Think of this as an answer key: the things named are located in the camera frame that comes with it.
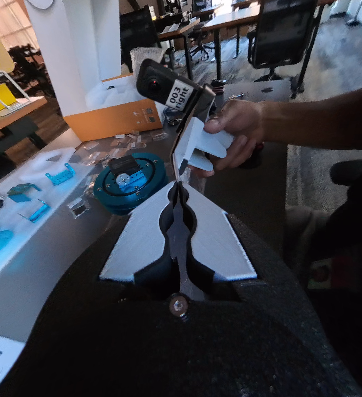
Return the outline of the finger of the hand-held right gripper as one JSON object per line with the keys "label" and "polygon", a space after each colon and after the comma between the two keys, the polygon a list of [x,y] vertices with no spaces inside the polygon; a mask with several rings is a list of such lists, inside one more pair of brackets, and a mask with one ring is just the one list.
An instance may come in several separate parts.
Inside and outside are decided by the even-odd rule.
{"label": "finger of the hand-held right gripper", "polygon": [[180,177],[188,164],[206,170],[206,157],[202,151],[196,148],[203,127],[204,122],[196,117],[191,118],[174,143],[171,151],[171,164],[177,182],[180,181]]}

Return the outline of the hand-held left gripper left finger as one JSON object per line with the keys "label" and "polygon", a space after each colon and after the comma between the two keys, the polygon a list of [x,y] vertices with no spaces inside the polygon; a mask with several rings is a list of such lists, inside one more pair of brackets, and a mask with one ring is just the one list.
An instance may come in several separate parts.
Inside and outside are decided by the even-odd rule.
{"label": "hand-held left gripper left finger", "polygon": [[168,230],[174,222],[175,181],[136,207],[101,273],[101,280],[162,284],[172,275]]}

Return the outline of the blue round turntable base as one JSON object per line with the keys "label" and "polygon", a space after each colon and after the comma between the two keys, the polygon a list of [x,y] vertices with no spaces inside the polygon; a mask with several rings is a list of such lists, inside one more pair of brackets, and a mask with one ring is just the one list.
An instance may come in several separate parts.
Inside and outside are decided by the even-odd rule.
{"label": "blue round turntable base", "polygon": [[120,216],[128,214],[169,182],[165,163],[160,157],[147,152],[131,155],[138,162],[140,171],[132,175],[127,186],[118,186],[108,164],[99,173],[93,186],[94,197],[109,212]]}

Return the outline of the person's right forearm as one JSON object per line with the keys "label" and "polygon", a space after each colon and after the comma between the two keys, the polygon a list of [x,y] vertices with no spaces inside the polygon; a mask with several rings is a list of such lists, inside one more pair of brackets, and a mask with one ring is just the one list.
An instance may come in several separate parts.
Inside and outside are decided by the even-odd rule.
{"label": "person's right forearm", "polygon": [[315,102],[259,102],[265,142],[362,150],[362,89]]}

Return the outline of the dark grey desk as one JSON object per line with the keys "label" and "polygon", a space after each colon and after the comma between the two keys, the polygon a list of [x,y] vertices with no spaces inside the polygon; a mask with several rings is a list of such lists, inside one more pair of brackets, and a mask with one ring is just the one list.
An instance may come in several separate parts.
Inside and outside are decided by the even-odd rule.
{"label": "dark grey desk", "polygon": [[[266,143],[262,163],[252,170],[234,168],[216,172],[190,184],[230,214],[237,216],[281,254],[286,201],[287,146]],[[0,209],[0,230],[13,231],[0,251],[0,336],[25,342],[57,281],[75,259],[118,219],[83,188],[101,166],[85,167],[69,181],[49,188],[60,191],[60,203],[48,193],[36,192],[50,209],[37,222],[21,217],[22,203],[6,199]]]}

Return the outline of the person's right hand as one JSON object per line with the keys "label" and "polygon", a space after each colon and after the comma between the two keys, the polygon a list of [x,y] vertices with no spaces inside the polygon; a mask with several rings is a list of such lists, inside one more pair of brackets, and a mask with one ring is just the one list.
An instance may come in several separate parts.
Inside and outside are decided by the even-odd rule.
{"label": "person's right hand", "polygon": [[229,100],[219,113],[204,124],[204,131],[210,134],[225,131],[233,135],[234,139],[224,158],[212,158],[213,171],[190,166],[192,171],[199,177],[209,177],[215,171],[240,167],[252,156],[256,144],[269,137],[264,103]]}

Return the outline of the bubble wrap roll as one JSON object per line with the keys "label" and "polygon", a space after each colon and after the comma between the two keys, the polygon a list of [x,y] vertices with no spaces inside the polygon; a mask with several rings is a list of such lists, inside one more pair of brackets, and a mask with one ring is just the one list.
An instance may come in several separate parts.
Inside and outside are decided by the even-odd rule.
{"label": "bubble wrap roll", "polygon": [[132,62],[133,75],[135,78],[138,77],[140,67],[145,60],[152,60],[157,63],[161,63],[165,54],[163,48],[158,47],[137,47],[130,51],[130,57]]}

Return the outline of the black mesh office chair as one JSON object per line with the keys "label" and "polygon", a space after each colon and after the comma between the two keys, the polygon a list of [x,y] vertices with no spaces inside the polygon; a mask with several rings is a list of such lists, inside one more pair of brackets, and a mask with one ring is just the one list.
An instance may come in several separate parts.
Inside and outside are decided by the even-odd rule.
{"label": "black mesh office chair", "polygon": [[149,6],[146,5],[136,11],[125,13],[119,17],[121,57],[132,73],[130,52],[137,47],[161,48],[160,40]]}
{"label": "black mesh office chair", "polygon": [[282,80],[275,68],[298,64],[305,54],[317,1],[260,1],[258,23],[249,32],[248,62],[269,73],[254,82]]}

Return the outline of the small black device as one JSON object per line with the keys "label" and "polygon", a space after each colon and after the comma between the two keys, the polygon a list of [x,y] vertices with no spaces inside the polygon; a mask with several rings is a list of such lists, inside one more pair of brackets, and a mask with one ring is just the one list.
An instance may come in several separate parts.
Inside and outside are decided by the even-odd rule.
{"label": "small black device", "polygon": [[213,92],[218,95],[223,95],[227,80],[214,79],[211,82]]}

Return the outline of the wooden background table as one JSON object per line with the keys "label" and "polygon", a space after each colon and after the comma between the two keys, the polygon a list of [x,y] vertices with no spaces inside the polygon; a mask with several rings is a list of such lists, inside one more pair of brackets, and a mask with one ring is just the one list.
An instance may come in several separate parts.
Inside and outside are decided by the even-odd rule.
{"label": "wooden background table", "polygon": [[238,57],[239,43],[240,43],[240,28],[242,26],[252,25],[258,21],[260,6],[245,8],[239,11],[222,14],[214,17],[202,27],[202,32],[213,32],[214,37],[214,52],[216,60],[217,80],[222,80],[222,60],[221,60],[221,29],[236,29],[237,43],[236,52],[233,58]]}
{"label": "wooden background table", "polygon": [[188,49],[187,36],[188,33],[192,31],[199,22],[200,22],[200,18],[194,17],[192,18],[192,20],[189,21],[188,25],[178,27],[178,29],[176,30],[158,33],[158,38],[161,42],[169,41],[172,39],[179,39],[179,38],[183,39],[187,74],[190,80],[193,80],[193,71],[192,71],[192,57]]}

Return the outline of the orange white cardboard box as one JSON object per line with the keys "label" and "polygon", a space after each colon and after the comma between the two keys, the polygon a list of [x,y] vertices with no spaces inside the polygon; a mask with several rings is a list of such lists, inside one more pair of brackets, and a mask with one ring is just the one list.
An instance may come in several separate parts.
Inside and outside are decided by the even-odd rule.
{"label": "orange white cardboard box", "polygon": [[66,123],[81,141],[160,129],[165,106],[121,75],[119,2],[24,1]]}

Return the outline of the pile of small screw bags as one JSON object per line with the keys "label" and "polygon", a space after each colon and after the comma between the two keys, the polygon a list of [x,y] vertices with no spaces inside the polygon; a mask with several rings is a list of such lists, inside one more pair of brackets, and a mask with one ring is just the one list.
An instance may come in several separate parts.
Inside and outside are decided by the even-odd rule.
{"label": "pile of small screw bags", "polygon": [[78,152],[79,156],[83,159],[83,165],[93,166],[90,175],[82,182],[83,194],[92,199],[95,198],[93,194],[95,179],[104,170],[104,167],[107,166],[109,160],[138,152],[152,153],[160,157],[165,163],[168,180],[170,180],[172,171],[170,170],[171,166],[168,162],[168,155],[172,143],[173,136],[163,129],[149,132],[132,131],[110,138],[87,142],[83,148],[90,148],[93,145],[92,150],[86,152],[86,154],[82,154],[82,150]]}

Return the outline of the wooden side table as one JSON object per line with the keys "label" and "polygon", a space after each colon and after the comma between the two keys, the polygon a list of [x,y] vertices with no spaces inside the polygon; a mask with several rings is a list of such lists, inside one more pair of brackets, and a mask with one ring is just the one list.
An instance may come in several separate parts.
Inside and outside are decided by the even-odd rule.
{"label": "wooden side table", "polygon": [[0,155],[20,141],[28,138],[39,150],[46,146],[43,139],[37,135],[38,126],[29,117],[29,114],[47,103],[45,97],[32,97],[31,101],[18,100],[21,105],[14,112],[0,115]]}

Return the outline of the blue narrow U bracket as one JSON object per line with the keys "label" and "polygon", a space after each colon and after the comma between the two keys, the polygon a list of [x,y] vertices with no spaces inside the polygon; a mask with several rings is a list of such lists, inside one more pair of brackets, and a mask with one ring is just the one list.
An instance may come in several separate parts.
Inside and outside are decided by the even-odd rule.
{"label": "blue narrow U bracket", "polygon": [[31,201],[26,202],[25,206],[18,212],[18,215],[23,219],[36,223],[38,222],[47,212],[49,212],[51,206],[45,201],[35,198]]}

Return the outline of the teal multi-hole bracket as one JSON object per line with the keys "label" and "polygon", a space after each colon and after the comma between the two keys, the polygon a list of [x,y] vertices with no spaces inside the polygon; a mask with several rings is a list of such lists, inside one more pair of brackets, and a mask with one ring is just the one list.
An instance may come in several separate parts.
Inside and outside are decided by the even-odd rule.
{"label": "teal multi-hole bracket", "polygon": [[41,189],[33,183],[22,183],[12,187],[7,192],[7,197],[16,203],[31,201],[31,198],[27,195],[31,189],[35,189],[40,192]]}

